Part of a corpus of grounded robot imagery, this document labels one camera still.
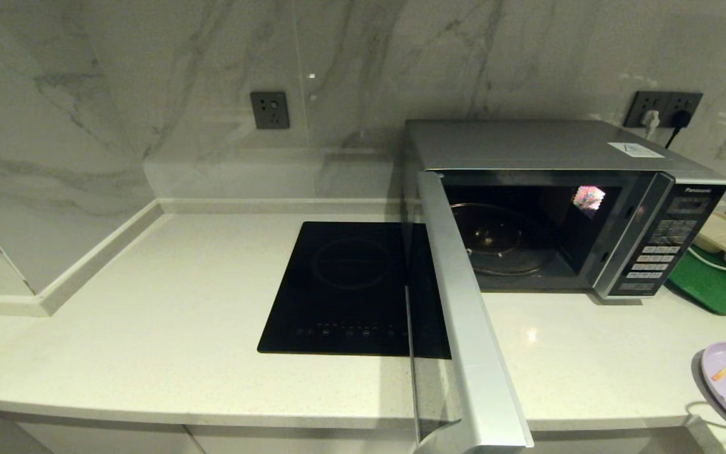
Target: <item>silver microwave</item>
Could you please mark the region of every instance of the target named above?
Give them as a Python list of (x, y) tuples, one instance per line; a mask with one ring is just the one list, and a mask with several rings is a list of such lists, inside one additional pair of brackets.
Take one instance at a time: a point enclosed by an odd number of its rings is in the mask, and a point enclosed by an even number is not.
[[(713, 170), (600, 121), (409, 120), (400, 173), (406, 252), (421, 233), (452, 356), (413, 358), (419, 452), (533, 443), (482, 291), (651, 297), (726, 191)], [(426, 294), (407, 289), (409, 319)]]

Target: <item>white countertop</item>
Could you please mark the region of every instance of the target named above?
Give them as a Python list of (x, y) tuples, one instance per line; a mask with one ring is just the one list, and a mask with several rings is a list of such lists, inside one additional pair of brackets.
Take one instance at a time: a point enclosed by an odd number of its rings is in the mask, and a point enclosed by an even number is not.
[[(168, 214), (50, 318), (0, 316), (0, 410), (122, 421), (411, 428), (403, 358), (260, 354), (303, 221), (383, 215)], [(660, 290), (484, 295), (532, 430), (726, 423), (691, 376), (726, 317)], [(726, 451), (726, 429), (712, 428)]]

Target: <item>open microwave door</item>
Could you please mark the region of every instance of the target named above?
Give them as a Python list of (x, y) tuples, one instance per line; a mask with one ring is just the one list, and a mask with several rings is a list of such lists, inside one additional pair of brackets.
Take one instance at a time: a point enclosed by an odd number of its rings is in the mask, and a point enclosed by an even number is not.
[[(423, 358), (412, 347), (416, 453), (503, 454), (533, 446), (441, 176), (418, 172), (416, 183), (403, 201), (406, 248), (430, 251), (452, 358)], [(409, 275), (417, 273), (410, 267)], [(423, 297), (409, 285), (409, 312), (411, 299)], [(416, 323), (422, 315), (409, 314), (412, 345), (423, 334)]]

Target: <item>induction cooktop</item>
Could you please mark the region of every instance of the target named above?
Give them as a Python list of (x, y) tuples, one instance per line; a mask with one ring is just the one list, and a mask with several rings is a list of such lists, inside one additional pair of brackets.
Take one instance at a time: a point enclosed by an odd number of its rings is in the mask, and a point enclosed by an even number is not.
[(410, 295), (415, 356), (449, 358), (427, 235), (414, 238), (409, 266), (400, 223), (305, 222), (257, 351), (409, 356)]

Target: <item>wall outlet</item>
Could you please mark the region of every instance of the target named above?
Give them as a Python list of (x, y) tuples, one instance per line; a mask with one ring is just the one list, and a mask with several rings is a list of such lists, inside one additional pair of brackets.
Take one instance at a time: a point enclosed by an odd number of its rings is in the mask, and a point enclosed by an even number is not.
[(254, 91), (251, 108), (257, 129), (288, 129), (291, 118), (287, 114), (287, 98), (283, 91)]
[(654, 110), (660, 112), (660, 126), (658, 127), (674, 127), (674, 114), (684, 110), (693, 116), (700, 100), (702, 100), (701, 93), (638, 91), (631, 102), (623, 126), (644, 127), (643, 115)]

